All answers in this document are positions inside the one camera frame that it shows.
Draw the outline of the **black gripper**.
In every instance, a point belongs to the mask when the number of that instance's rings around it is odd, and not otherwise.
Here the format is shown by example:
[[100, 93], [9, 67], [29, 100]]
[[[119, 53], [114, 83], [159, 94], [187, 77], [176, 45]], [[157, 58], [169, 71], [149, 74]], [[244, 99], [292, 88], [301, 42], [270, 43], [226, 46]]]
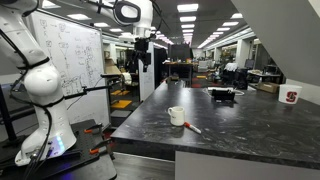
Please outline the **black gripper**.
[[143, 64], [143, 71], [146, 72], [148, 66], [151, 64], [149, 54], [147, 53], [149, 47], [148, 38], [137, 38], [134, 43], [134, 55], [135, 61], [140, 60]]

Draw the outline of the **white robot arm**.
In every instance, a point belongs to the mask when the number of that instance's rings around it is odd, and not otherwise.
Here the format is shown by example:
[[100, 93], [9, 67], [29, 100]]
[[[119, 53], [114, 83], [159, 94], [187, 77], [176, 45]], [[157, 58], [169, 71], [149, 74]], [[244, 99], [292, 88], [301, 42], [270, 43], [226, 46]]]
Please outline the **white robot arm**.
[[[123, 39], [135, 44], [140, 56], [147, 51], [153, 20], [152, 0], [79, 0], [85, 8], [112, 18], [120, 26], [132, 26]], [[63, 155], [77, 141], [67, 117], [60, 73], [35, 40], [23, 19], [36, 11], [42, 0], [0, 0], [0, 54], [22, 75], [22, 83], [34, 107], [39, 127], [22, 143], [16, 166], [36, 166]]]

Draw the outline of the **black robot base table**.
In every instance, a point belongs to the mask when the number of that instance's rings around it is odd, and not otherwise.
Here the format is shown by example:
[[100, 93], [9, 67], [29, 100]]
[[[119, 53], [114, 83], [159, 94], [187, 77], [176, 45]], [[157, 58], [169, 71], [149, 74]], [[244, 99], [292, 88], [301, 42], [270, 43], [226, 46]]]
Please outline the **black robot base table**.
[[1, 161], [0, 180], [115, 180], [117, 172], [106, 146], [99, 153], [91, 155], [89, 150], [105, 140], [102, 132], [94, 129], [84, 133], [96, 123], [93, 119], [72, 124], [77, 142], [63, 155], [41, 161], [30, 174], [27, 166], [17, 166], [15, 157], [10, 157], [7, 150], [1, 150], [6, 158]]

